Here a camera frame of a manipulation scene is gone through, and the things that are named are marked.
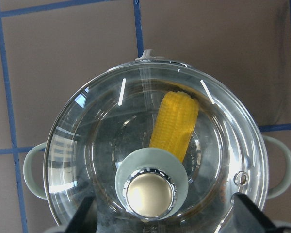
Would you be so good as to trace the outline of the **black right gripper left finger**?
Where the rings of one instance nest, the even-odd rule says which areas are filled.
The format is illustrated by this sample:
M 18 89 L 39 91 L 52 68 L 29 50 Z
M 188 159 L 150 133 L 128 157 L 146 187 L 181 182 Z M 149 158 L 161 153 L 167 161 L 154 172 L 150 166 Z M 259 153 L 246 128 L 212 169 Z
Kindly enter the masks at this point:
M 95 233 L 97 231 L 97 202 L 87 196 L 81 202 L 73 218 L 65 229 L 66 233 Z

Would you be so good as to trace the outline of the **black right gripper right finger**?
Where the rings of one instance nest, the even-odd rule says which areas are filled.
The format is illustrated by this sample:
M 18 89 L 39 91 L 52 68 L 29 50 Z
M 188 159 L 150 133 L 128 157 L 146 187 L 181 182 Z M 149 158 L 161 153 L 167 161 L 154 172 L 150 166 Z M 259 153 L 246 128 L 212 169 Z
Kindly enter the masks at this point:
M 238 233 L 275 233 L 276 226 L 242 193 L 232 196 L 234 225 Z

